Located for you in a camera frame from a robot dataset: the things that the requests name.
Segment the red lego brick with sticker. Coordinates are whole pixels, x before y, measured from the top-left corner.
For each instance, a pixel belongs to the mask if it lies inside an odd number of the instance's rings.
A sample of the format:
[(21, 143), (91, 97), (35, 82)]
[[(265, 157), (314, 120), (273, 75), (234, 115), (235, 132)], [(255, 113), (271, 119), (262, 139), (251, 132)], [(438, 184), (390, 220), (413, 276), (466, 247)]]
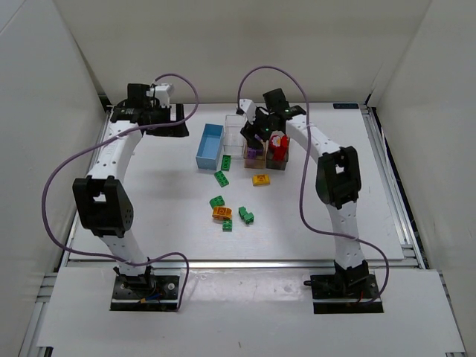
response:
[(281, 137), (279, 135), (272, 135), (268, 144), (272, 151), (279, 149), (281, 147)]

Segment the orange transparent lego brick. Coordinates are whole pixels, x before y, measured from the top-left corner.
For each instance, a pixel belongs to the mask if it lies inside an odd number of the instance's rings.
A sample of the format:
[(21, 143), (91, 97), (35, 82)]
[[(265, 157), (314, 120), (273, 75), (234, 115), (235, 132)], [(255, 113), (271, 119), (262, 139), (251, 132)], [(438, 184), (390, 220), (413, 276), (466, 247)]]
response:
[(226, 206), (215, 206), (212, 213), (213, 219), (216, 220), (231, 220), (232, 210)]

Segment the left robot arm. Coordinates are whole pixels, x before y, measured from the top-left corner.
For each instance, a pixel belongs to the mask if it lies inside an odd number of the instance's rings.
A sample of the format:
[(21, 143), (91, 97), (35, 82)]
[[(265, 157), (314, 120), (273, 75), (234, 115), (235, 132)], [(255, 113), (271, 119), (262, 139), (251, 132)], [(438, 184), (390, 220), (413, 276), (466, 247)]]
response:
[(123, 285), (148, 289), (152, 268), (132, 234), (133, 205), (122, 185), (132, 154), (145, 135), (183, 138), (189, 132), (184, 107), (172, 106), (173, 85), (130, 83), (127, 97), (114, 106), (107, 124), (110, 142), (85, 178), (72, 185), (82, 226), (111, 251)]

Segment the red curved lego brick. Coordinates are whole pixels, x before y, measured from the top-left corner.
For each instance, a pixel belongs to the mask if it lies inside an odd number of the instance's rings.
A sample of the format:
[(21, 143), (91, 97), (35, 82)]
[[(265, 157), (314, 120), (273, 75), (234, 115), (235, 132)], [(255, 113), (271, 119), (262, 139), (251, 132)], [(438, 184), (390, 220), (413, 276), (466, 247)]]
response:
[(287, 135), (284, 135), (280, 138), (280, 151), (286, 154), (288, 149), (289, 149), (289, 138)]

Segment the yellow lego brick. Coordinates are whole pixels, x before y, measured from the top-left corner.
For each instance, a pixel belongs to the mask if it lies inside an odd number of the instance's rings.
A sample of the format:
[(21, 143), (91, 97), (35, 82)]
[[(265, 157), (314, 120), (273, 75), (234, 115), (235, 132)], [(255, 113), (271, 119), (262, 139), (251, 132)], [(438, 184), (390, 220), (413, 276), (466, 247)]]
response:
[(271, 181), (267, 174), (258, 174), (252, 177), (252, 184), (255, 187), (270, 185)]

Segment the red long lego brick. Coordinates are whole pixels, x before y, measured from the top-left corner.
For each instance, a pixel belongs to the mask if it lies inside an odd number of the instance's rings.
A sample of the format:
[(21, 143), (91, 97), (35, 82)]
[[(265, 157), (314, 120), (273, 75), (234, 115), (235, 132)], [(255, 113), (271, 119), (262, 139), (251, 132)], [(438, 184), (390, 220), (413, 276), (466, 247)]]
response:
[(286, 154), (284, 154), (283, 152), (280, 151), (280, 148), (279, 149), (276, 149), (274, 152), (273, 152), (273, 156), (272, 156), (272, 160), (273, 161), (284, 161), (286, 158)]

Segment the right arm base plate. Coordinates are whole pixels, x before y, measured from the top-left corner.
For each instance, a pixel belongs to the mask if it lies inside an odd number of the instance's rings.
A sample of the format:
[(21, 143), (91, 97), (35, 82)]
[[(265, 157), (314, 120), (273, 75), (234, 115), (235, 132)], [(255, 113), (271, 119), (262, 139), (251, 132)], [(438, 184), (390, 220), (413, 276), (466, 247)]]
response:
[(303, 282), (312, 292), (316, 315), (380, 314), (382, 300), (377, 297), (379, 286), (374, 274), (348, 289), (335, 274), (311, 275)]

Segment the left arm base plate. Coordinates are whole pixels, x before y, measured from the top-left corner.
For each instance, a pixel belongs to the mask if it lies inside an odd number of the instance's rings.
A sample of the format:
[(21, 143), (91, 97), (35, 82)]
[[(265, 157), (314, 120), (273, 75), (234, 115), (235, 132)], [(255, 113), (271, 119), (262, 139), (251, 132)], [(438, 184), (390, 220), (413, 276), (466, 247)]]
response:
[(151, 267), (147, 267), (143, 274), (137, 276), (118, 274), (118, 268), (115, 268), (115, 272), (110, 311), (177, 311), (179, 307), (179, 275), (156, 275)]

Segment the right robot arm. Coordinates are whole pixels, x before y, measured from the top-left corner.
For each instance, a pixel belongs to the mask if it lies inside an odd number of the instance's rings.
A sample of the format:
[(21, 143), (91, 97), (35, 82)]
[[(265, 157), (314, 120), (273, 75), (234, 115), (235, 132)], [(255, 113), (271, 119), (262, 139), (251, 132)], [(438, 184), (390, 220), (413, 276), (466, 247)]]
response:
[(237, 114), (246, 119), (242, 136), (247, 144), (258, 148), (271, 141), (273, 132), (282, 132), (306, 150), (305, 163), (313, 160), (317, 164), (315, 189), (332, 223), (329, 235), (335, 239), (335, 275), (347, 286), (360, 283), (369, 275), (369, 269), (356, 218), (361, 189), (356, 149), (328, 138), (311, 122), (308, 109), (289, 105), (282, 89), (269, 91), (263, 97), (265, 109), (258, 108), (253, 100), (238, 100)]

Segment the purple lego brick with studs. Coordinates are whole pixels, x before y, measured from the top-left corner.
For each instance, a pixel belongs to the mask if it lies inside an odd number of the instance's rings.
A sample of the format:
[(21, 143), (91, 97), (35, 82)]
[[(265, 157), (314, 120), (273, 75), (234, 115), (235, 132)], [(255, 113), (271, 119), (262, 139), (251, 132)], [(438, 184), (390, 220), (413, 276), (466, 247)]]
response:
[(247, 149), (246, 158), (248, 160), (256, 160), (257, 158), (260, 157), (260, 155), (261, 155), (260, 149), (252, 149), (252, 148)]

